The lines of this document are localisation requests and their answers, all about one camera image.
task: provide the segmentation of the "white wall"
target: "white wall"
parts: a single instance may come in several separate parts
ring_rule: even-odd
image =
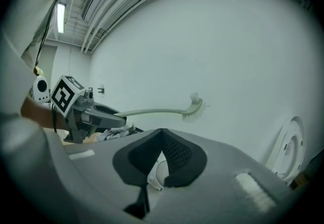
[[[129,117],[222,141],[263,162],[276,120],[306,128],[305,163],[324,147],[322,30],[292,0],[152,0],[127,17],[92,56],[90,83],[120,111],[187,108],[198,92],[206,112]]]
[[[55,53],[56,47],[49,47],[44,45],[38,58],[38,67],[43,70],[49,86],[51,86]]]
[[[62,75],[73,76],[85,88],[89,87],[90,55],[82,54],[81,48],[59,43],[53,64],[51,90]]]

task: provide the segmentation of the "brush handle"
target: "brush handle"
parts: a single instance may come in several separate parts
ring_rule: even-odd
[[[116,113],[114,116],[118,116],[121,118],[133,116],[133,115],[140,115],[140,114],[148,114],[148,113],[177,113],[182,114],[184,110],[181,109],[168,109],[168,108],[151,108],[151,109],[138,109],[138,110],[131,110],[125,113]]]

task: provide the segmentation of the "brush head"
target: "brush head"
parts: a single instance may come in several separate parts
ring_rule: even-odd
[[[206,109],[206,103],[199,98],[198,93],[191,94],[190,99],[192,101],[191,106],[182,113],[182,120],[188,123],[199,119]]]

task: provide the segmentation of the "cleaning brush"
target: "cleaning brush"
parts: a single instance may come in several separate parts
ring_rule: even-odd
[[[140,109],[132,110],[132,111],[127,111],[125,113],[116,113],[114,115],[123,118],[123,117],[140,115],[140,114],[148,114],[148,113],[176,113],[182,115],[182,120],[184,122],[194,122],[196,119],[200,118],[203,115],[204,110],[206,108],[206,103],[201,98],[199,98],[198,93],[191,94],[190,99],[191,99],[191,105],[186,110],[152,108],[152,109],[143,109],[143,110]]]

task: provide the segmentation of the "fluorescent light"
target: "fluorescent light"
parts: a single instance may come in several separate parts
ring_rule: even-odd
[[[66,4],[59,3],[57,5],[57,29],[59,33],[64,33],[64,16]]]

